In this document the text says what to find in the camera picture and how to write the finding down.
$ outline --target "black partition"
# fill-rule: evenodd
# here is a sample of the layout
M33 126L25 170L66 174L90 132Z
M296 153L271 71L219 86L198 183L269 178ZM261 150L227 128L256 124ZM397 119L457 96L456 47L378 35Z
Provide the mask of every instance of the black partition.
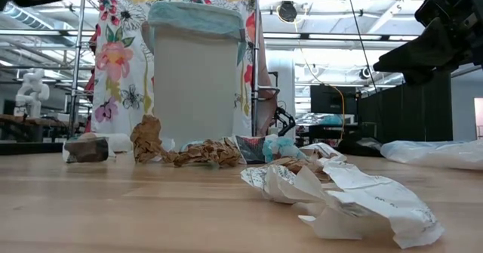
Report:
M383 143L453 140L451 76L440 73L425 85L379 91L359 100L358 111L363 133L375 133Z

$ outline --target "computer monitor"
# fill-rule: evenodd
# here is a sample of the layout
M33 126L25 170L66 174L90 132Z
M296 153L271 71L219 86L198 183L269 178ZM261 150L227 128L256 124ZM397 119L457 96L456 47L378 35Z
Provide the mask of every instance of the computer monitor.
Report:
M345 114L357 114L356 88L337 87L344 96ZM342 97L331 86L310 86L310 112L342 114Z

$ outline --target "wooden table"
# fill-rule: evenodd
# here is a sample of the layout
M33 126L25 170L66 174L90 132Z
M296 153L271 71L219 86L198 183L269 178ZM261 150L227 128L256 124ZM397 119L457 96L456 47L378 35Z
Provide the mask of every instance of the wooden table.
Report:
M349 158L413 190L446 228L417 252L483 250L483 174ZM400 252L392 234L319 239L289 205L213 170L116 162L67 165L60 154L0 156L0 252Z

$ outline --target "white sculpture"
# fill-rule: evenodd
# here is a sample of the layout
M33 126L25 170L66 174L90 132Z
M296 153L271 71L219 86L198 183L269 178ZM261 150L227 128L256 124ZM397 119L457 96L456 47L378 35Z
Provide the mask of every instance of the white sculpture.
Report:
M15 116L24 116L25 114L33 118L40 117L41 101L48 99L50 90L46 84L42 82L44 77L43 69L30 69L29 73L23 75L22 87L15 96ZM32 90L29 95L25 95L27 91Z

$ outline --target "floral curtain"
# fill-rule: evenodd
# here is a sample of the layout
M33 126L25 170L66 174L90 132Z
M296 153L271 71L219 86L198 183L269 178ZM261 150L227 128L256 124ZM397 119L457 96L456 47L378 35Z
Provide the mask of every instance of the floral curtain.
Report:
M255 0L100 0L92 130L130 134L144 114L152 114L154 60L143 41L141 24L157 1L216 5L237 11L245 19L248 46L243 61L233 71L238 74L233 133L251 134Z

